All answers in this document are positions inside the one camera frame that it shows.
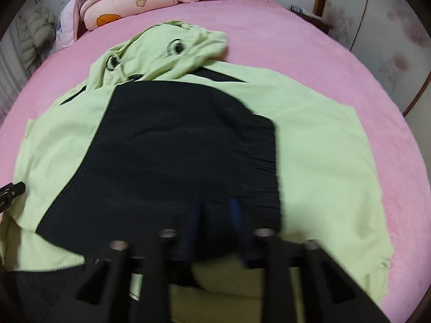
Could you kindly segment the green and black hooded jacket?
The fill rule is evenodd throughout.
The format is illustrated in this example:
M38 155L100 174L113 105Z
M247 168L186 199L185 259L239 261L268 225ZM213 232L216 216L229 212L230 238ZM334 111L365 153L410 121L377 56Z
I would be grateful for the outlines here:
M51 322L94 260L61 246L92 217L204 204L197 286L169 289L170 322L261 322L231 199L256 228L316 241L378 306L389 240L373 152L356 112L273 72L220 60L222 32L170 21L108 50L28 122L1 220L1 321Z

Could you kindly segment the beige puffer coat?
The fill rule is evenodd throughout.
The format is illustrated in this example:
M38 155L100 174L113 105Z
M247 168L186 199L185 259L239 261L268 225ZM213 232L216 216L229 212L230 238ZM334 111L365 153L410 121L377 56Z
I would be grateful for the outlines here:
M20 61L33 73L51 53L56 36L56 16L47 7L35 5L18 15Z

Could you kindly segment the white pillow with blue print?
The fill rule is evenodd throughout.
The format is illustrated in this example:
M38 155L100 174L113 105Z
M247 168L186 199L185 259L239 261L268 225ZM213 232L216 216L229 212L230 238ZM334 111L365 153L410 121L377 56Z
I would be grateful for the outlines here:
M55 46L57 50L69 47L77 41L79 14L76 10L76 0L70 0L57 21Z

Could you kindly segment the folded pink cartoon quilt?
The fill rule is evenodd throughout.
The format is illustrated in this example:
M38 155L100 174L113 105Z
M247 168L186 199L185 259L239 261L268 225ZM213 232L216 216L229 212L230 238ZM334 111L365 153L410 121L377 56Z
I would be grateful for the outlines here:
M83 4L80 20L87 30L94 30L123 17L177 4L178 0L98 0Z

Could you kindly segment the pink bed sheet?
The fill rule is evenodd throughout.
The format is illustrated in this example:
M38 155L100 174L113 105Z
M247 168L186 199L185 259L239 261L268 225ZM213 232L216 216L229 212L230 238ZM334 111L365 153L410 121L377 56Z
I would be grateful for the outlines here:
M354 107L373 149L395 248L381 307L392 322L406 322L430 286L430 183L418 144L397 106L352 53L275 2L178 4L109 23L55 52L21 91L1 127L1 183L12 180L28 119L82 82L108 49L169 20L224 32L230 63L273 69Z

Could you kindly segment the dark wooden nightstand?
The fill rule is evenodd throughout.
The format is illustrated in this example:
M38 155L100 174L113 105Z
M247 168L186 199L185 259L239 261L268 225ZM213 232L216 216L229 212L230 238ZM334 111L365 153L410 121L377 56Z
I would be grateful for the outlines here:
M308 12L307 10L301 7L290 5L289 10L294 14L296 14L297 16L301 17L303 20L312 24L313 26L315 26L317 29L324 32L325 34L328 34L333 29L333 26L325 22L322 19L322 17L319 17L318 15L315 15L312 12Z

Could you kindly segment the floral sliding wardrobe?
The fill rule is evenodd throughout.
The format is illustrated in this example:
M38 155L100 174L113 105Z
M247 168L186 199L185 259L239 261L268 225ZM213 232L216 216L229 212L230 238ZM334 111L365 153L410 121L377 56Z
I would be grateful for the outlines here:
M430 36L406 0L326 0L330 37L352 52L407 114L430 82Z

